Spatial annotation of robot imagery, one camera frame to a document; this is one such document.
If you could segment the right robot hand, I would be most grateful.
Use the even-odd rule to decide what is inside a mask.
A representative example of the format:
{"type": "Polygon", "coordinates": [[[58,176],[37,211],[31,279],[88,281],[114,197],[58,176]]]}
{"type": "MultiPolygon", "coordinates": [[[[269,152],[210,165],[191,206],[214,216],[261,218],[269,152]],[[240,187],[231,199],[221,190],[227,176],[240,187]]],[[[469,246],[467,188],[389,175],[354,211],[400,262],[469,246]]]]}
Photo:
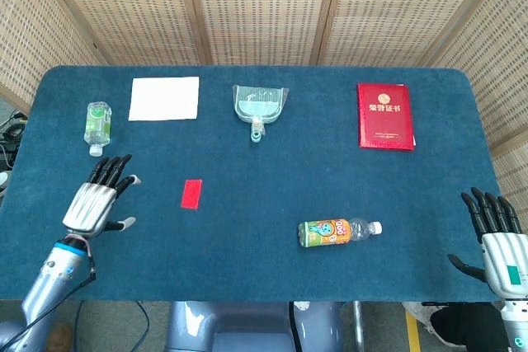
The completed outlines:
{"type": "Polygon", "coordinates": [[[473,187],[463,192],[464,201],[483,256],[482,269],[449,254],[450,263],[461,273],[488,285],[502,300],[527,299],[527,235],[510,202],[473,187]]]}

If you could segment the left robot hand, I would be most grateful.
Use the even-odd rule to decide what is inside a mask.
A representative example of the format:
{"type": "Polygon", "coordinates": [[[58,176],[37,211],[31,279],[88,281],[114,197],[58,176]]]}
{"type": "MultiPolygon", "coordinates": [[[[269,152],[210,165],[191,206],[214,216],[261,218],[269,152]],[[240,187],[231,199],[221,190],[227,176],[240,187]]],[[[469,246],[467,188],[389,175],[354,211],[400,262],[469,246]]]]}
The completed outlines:
{"type": "Polygon", "coordinates": [[[120,178],[131,158],[131,154],[123,157],[105,157],[95,165],[64,215],[63,225],[71,234],[91,239],[102,232],[122,232],[136,223],[136,217],[128,217],[118,222],[107,219],[113,204],[122,193],[131,185],[141,183],[136,175],[120,178]]]}

